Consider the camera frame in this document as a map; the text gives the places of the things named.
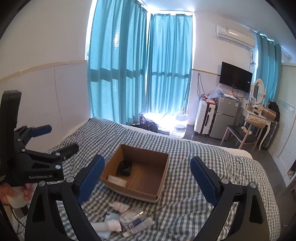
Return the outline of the operator hand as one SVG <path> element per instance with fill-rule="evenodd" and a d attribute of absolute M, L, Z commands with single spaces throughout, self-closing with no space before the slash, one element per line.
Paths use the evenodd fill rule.
<path fill-rule="evenodd" d="M 30 201 L 32 199 L 34 191 L 33 184 L 25 184 L 22 191 L 23 200 Z M 15 196 L 15 189 L 11 187 L 8 183 L 4 183 L 1 185 L 1 203 L 3 205 L 9 205 L 8 197 Z"/>

